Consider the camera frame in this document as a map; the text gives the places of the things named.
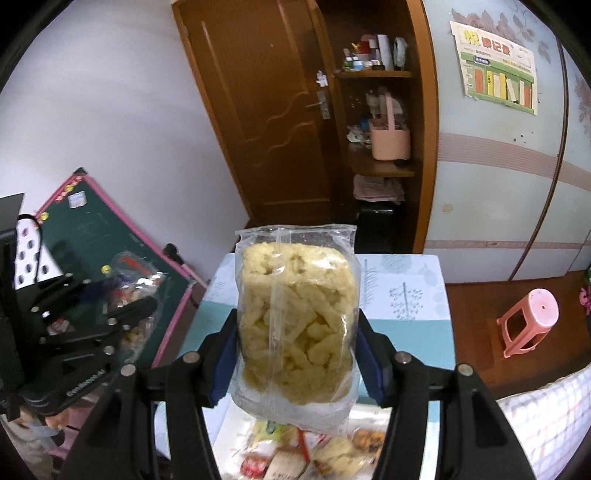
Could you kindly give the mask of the person's left hand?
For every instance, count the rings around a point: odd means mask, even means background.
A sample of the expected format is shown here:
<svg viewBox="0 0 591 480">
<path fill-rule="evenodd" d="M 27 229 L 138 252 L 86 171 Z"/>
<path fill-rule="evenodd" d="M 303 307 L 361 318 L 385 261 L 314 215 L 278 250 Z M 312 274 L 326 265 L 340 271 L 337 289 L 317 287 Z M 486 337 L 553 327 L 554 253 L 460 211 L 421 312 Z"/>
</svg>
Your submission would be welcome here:
<svg viewBox="0 0 591 480">
<path fill-rule="evenodd" d="M 37 438 L 53 438 L 66 428 L 70 420 L 71 411 L 71 408 L 66 408 L 53 416 L 38 416 L 25 406 L 21 406 L 19 420 Z"/>
</svg>

